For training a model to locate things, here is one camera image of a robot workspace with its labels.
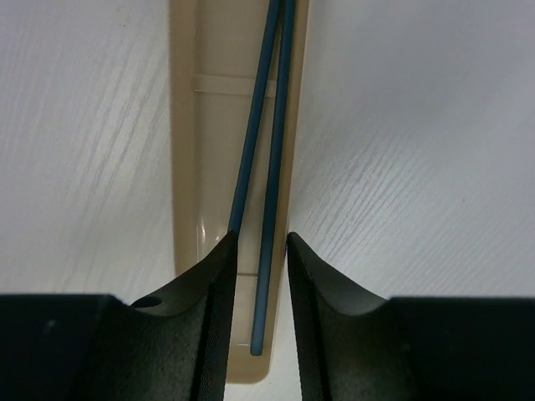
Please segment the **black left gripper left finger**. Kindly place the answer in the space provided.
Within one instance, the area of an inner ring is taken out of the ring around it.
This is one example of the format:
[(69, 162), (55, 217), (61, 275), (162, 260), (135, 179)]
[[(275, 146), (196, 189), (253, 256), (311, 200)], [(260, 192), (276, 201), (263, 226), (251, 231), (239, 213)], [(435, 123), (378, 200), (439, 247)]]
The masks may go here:
[(85, 400), (221, 400), (237, 281), (237, 235), (130, 306), (108, 297), (83, 367)]

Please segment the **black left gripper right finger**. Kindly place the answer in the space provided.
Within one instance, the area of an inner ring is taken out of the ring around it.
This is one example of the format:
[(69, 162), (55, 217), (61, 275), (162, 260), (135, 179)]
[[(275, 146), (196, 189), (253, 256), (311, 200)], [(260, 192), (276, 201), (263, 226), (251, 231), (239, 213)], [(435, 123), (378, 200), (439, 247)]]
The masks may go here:
[(405, 340), (387, 301), (287, 238), (288, 277), (304, 400), (415, 400)]

